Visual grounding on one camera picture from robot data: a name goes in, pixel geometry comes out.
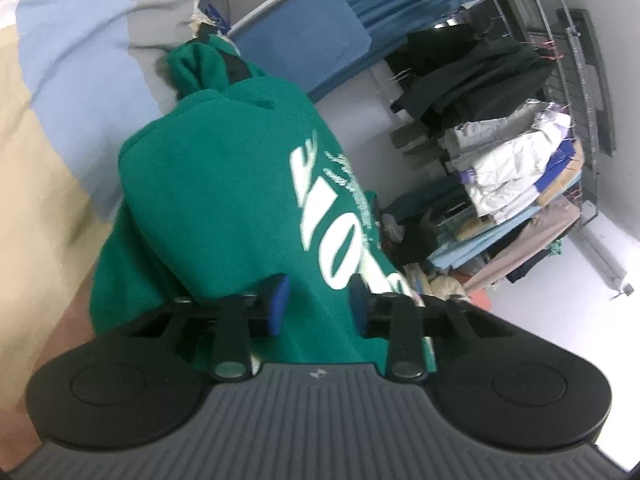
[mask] beige fabric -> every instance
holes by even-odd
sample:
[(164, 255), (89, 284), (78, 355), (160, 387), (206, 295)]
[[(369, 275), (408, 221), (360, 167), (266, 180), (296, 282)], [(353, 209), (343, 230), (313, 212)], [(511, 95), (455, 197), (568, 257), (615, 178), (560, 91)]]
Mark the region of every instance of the beige fabric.
[(495, 221), (490, 216), (483, 216), (482, 218), (470, 218), (456, 233), (456, 240), (463, 242), (469, 240), (474, 236), (478, 236), (480, 233), (484, 233), (488, 229), (495, 227)]
[(566, 168), (562, 170), (556, 179), (547, 187), (540, 196), (536, 199), (536, 203), (540, 207), (544, 207), (550, 203), (554, 197), (562, 193), (569, 183), (575, 178), (575, 174), (582, 170), (584, 164), (584, 152), (582, 150), (582, 143), (578, 137), (574, 139), (575, 155), (573, 160), (569, 162)]
[(416, 290), (421, 296), (433, 296), (429, 279), (420, 268), (420, 264), (408, 264), (402, 270), (404, 270), (406, 280), (413, 290)]
[(485, 288), (503, 279), (558, 238), (580, 218), (580, 209), (560, 195), (538, 211), (520, 236), (465, 283), (465, 290)]
[[(65, 311), (44, 347), (35, 368), (94, 338), (89, 319), (91, 272)], [(12, 410), (0, 410), (0, 468), (9, 471), (23, 462), (40, 445), (33, 424), (26, 415), (24, 398)]]
[(438, 276), (430, 285), (433, 296), (436, 298), (446, 301), (451, 296), (461, 296), (464, 300), (471, 303), (469, 298), (466, 296), (465, 288), (452, 276)]
[(110, 230), (30, 109), (17, 41), (15, 25), (0, 29), (0, 408), (18, 401)]

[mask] pile of clothes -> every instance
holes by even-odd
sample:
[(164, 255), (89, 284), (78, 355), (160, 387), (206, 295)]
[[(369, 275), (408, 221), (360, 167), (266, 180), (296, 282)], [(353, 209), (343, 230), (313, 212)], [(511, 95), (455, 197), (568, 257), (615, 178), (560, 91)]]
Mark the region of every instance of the pile of clothes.
[[(500, 225), (535, 202), (581, 151), (568, 137), (571, 116), (555, 103), (527, 100), (506, 118), (448, 130), (444, 143), (478, 215), (473, 227)], [(545, 195), (540, 205), (546, 205)]]
[[(578, 140), (575, 146), (581, 150)], [(466, 189), (455, 173), (407, 193), (384, 209), (385, 232), (394, 226), (396, 235), (385, 253), (396, 266), (419, 262), (431, 279), (455, 270), (467, 294), (504, 277), (516, 282), (558, 254), (580, 219), (580, 208), (562, 192), (580, 179), (581, 165), (573, 158), (535, 202), (500, 225), (490, 215), (478, 217), (470, 200), (465, 203)]]
[(408, 35), (386, 60), (404, 89), (391, 109), (413, 119), (390, 134), (418, 170), (446, 158), (435, 142), (460, 124), (505, 118), (543, 87), (554, 53), (512, 38), (490, 40), (469, 24)]

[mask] bed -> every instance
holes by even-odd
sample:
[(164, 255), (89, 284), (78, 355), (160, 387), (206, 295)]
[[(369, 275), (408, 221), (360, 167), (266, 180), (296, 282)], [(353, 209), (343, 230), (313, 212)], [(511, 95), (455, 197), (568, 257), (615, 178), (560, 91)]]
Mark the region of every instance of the bed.
[(175, 105), (163, 59), (204, 19), (197, 1), (0, 0), (0, 466), (34, 367), (92, 337), (118, 149)]

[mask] green sweatshirt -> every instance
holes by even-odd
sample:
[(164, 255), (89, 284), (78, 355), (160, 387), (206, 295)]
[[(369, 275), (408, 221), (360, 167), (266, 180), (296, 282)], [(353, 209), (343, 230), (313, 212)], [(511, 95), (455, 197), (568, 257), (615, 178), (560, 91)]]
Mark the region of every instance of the green sweatshirt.
[(124, 143), (124, 190), (95, 274), (98, 333), (159, 306), (290, 277), (282, 334), (254, 342), (263, 359), (375, 362), (386, 341), (358, 336), (346, 287), (408, 292), (380, 251), (369, 203), (340, 144), (295, 85), (248, 65), (230, 84), (233, 48), (211, 36), (167, 61), (184, 98)]

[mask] black jacket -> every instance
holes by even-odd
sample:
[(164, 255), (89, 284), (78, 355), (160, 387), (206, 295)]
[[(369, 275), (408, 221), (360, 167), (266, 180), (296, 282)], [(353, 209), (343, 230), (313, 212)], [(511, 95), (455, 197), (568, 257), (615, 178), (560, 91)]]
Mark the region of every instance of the black jacket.
[[(451, 37), (461, 36), (458, 27), (449, 27)], [(538, 92), (554, 68), (535, 49), (511, 38), (480, 40), (468, 38), (455, 49), (443, 41), (441, 33), (424, 31), (422, 41), (409, 41), (406, 58), (416, 72), (434, 68), (417, 79), (412, 88), (392, 105), (406, 110), (415, 119), (422, 118), (430, 127), (450, 128), (467, 121), (506, 117), (527, 98)], [(425, 53), (421, 64), (419, 52)], [(438, 60), (450, 60), (451, 52), (466, 52), (459, 60), (436, 68)]]

